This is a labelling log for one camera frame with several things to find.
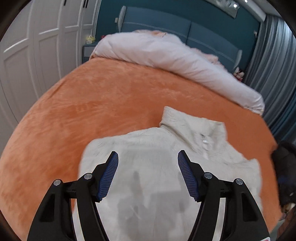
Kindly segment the white fleece jacket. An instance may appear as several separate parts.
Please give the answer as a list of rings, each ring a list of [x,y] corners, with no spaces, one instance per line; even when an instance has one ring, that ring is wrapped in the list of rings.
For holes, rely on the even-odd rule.
[[[261,204],[261,172],[227,140],[224,123],[166,106],[157,128],[98,138],[82,156],[79,174],[92,172],[112,151],[118,168],[107,196],[97,204],[110,240],[187,240],[200,204],[190,195],[178,166],[178,152],[217,178],[241,178]]]

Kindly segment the black fluffy garment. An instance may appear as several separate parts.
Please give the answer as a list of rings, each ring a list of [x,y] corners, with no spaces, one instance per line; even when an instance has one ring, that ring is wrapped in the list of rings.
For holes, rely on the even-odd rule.
[[[295,145],[282,141],[272,152],[271,159],[278,184],[281,208],[295,203]]]

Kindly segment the orange plush bed cover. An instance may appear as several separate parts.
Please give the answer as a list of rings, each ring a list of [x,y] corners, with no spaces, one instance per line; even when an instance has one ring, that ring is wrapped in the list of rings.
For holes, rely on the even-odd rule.
[[[230,144],[259,161],[269,230],[281,216],[270,159],[276,142],[261,116],[172,73],[94,58],[51,87],[27,112],[1,155],[1,212],[26,240],[37,208],[55,179],[72,181],[95,138],[158,126],[163,109],[225,123]]]

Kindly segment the grey blue curtain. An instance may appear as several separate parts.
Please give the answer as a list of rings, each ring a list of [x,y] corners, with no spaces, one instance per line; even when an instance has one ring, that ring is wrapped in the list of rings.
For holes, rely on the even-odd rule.
[[[282,18],[267,15],[260,25],[243,82],[262,95],[274,138],[295,143],[295,36]]]

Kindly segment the small bedside table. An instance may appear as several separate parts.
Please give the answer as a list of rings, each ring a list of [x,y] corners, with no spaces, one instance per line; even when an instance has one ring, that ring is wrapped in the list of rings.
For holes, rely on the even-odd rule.
[[[98,42],[83,45],[83,47],[82,47],[82,64],[89,60],[89,58],[90,58],[90,56],[97,44],[98,44]]]

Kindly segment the white panelled wardrobe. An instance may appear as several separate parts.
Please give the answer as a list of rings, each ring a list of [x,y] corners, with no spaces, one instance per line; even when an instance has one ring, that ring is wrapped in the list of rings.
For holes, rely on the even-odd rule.
[[[1,40],[1,148],[30,107],[82,63],[100,1],[30,1]]]

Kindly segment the yellow tissue box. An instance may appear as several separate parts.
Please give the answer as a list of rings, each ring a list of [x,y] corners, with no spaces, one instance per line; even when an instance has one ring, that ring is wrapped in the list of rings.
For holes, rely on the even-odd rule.
[[[92,44],[95,42],[95,37],[93,37],[92,35],[89,35],[87,38],[86,38],[86,44]]]

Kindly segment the pale pink folded duvet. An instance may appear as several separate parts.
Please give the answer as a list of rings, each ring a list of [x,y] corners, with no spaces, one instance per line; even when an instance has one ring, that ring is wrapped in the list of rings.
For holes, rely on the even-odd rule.
[[[90,57],[163,69],[199,83],[253,113],[264,113],[262,95],[238,81],[218,56],[191,48],[174,34],[150,30],[110,34],[98,42]]]

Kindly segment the teal upholstered headboard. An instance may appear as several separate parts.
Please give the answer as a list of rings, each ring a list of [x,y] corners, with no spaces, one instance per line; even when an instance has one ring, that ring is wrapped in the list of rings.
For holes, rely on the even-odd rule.
[[[191,48],[216,55],[233,73],[242,58],[242,50],[217,33],[185,18],[153,9],[122,6],[117,20],[119,32],[135,30],[162,31],[174,34]]]

